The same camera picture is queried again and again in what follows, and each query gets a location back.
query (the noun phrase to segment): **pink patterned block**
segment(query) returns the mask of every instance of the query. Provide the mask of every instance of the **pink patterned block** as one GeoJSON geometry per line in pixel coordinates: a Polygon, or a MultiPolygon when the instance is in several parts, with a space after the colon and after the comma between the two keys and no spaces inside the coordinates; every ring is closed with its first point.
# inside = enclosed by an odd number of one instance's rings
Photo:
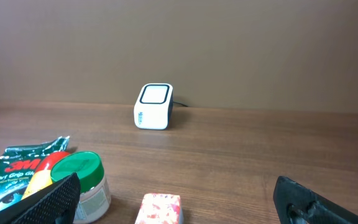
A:
{"type": "Polygon", "coordinates": [[[183,224],[180,196],[145,194],[135,224],[183,224]]]}

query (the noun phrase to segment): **green lid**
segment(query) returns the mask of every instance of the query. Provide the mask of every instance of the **green lid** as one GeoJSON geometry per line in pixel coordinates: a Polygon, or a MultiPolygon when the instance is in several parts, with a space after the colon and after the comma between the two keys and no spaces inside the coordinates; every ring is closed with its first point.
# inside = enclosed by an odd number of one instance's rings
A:
{"type": "Polygon", "coordinates": [[[76,172],[81,184],[81,193],[97,186],[103,179],[104,169],[100,156],[94,152],[76,152],[64,157],[50,171],[53,182],[76,172]]]}

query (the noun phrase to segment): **red cap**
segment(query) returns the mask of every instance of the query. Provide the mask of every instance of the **red cap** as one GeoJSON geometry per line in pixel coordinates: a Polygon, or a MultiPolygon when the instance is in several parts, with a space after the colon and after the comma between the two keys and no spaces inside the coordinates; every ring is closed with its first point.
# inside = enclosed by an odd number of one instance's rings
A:
{"type": "Polygon", "coordinates": [[[53,165],[63,159],[65,156],[70,155],[68,152],[53,152],[47,156],[43,161],[37,166],[35,172],[40,170],[51,170],[53,165]]]}

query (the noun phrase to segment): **white device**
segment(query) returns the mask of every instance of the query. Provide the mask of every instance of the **white device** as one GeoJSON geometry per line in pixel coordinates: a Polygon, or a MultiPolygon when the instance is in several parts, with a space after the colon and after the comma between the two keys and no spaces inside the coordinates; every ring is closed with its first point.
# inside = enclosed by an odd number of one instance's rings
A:
{"type": "Polygon", "coordinates": [[[168,127],[173,108],[173,87],[168,83],[143,86],[134,108],[135,125],[141,129],[168,127]]]}

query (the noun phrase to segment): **wall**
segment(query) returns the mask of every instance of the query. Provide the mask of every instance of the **wall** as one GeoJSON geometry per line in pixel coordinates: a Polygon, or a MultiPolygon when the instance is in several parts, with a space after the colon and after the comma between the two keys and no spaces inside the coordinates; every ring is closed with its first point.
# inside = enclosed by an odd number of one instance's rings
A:
{"type": "Polygon", "coordinates": [[[0,100],[358,112],[358,0],[0,0],[0,100]]]}

